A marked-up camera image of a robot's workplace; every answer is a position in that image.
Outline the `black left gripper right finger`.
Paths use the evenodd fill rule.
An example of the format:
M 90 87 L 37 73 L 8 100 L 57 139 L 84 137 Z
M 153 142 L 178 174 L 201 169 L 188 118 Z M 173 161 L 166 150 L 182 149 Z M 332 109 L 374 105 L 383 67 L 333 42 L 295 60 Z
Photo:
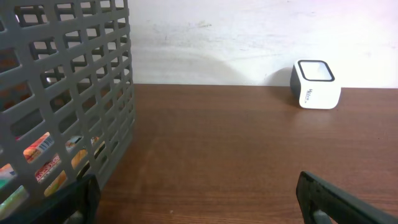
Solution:
M 396 217 L 370 206 L 307 171 L 300 173 L 296 196 L 305 224 L 397 223 Z

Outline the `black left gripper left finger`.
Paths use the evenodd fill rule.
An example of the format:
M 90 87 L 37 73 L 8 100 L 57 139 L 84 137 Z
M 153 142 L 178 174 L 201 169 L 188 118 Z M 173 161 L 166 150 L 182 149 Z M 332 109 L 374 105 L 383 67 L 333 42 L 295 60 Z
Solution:
M 93 174 L 1 220 L 1 224 L 94 223 L 101 190 Z

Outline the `yellow snack chip bag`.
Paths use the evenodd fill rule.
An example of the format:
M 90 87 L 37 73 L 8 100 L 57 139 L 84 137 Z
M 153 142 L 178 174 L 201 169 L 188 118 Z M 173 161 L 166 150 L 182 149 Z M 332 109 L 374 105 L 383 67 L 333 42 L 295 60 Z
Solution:
M 72 136 L 66 143 L 67 151 L 71 151 L 80 142 L 82 136 Z M 42 137 L 32 143 L 23 152 L 23 155 L 28 163 L 33 162 L 38 158 L 41 153 L 47 150 L 53 144 L 53 139 L 49 132 L 45 133 Z M 71 165 L 75 168 L 83 158 L 88 154 L 86 147 L 83 146 L 73 157 Z M 39 170 L 35 172 L 35 178 L 38 183 L 43 182 L 53 170 L 61 164 L 61 159 L 58 154 L 46 162 Z M 11 179 L 16 176 L 15 170 L 10 164 L 6 164 L 1 168 L 1 188 L 3 188 Z M 55 180 L 44 190 L 46 197 L 54 194 L 67 180 L 65 171 L 55 178 Z M 17 209 L 22 202 L 29 197 L 29 194 L 23 186 L 20 186 L 15 192 L 10 194 L 5 201 L 1 203 L 1 219 L 8 217 L 15 209 Z

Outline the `white barcode scanner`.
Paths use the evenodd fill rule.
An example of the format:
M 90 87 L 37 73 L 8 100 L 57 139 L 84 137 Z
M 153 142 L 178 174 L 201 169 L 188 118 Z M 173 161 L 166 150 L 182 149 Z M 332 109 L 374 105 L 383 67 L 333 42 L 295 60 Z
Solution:
M 305 109 L 330 110 L 340 100 L 341 85 L 322 60 L 298 60 L 290 77 L 290 89 Z

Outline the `grey plastic mesh basket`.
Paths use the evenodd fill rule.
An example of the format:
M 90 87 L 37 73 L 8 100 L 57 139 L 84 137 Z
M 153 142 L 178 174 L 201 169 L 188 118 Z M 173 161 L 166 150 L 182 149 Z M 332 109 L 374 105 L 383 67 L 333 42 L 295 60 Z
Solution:
M 63 170 L 57 191 L 89 174 L 109 180 L 135 122 L 129 33 L 127 0 L 1 0 L 1 168 L 16 172 L 1 203 L 20 186 L 29 194 L 11 214 L 47 198 Z M 28 163 L 24 150 L 47 132 L 53 144 Z M 83 138 L 67 151 L 72 136 Z M 61 164 L 38 183 L 56 154 Z

